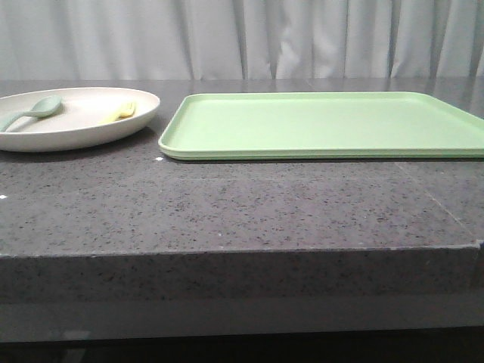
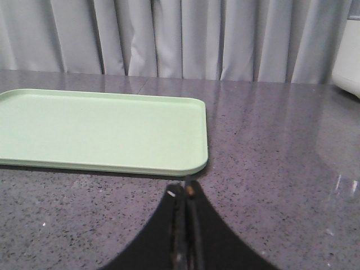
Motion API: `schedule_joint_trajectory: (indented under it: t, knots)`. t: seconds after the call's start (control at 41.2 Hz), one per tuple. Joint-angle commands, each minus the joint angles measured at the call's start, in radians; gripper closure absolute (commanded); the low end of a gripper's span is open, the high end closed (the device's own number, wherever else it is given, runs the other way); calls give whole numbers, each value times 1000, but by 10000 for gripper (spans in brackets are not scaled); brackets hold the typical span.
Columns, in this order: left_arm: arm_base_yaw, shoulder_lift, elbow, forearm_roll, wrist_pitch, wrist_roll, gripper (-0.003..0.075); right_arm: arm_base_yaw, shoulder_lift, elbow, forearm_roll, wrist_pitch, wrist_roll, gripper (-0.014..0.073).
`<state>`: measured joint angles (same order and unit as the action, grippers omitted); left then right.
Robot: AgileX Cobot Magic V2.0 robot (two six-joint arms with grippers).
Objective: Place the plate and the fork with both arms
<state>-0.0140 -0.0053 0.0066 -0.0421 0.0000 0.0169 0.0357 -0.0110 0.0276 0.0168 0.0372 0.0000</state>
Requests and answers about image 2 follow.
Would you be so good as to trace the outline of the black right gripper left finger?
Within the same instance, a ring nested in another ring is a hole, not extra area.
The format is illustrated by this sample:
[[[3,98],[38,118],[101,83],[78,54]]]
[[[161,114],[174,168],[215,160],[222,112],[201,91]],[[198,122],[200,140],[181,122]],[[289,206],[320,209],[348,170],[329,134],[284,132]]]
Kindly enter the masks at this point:
[[[135,239],[103,269],[186,269],[185,192],[169,184]]]

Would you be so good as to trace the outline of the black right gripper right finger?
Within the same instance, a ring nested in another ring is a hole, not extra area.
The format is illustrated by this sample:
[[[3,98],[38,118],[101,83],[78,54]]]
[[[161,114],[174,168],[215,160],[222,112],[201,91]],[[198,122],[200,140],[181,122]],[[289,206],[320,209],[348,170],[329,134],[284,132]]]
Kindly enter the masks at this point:
[[[199,182],[185,182],[189,269],[276,269],[227,226]]]

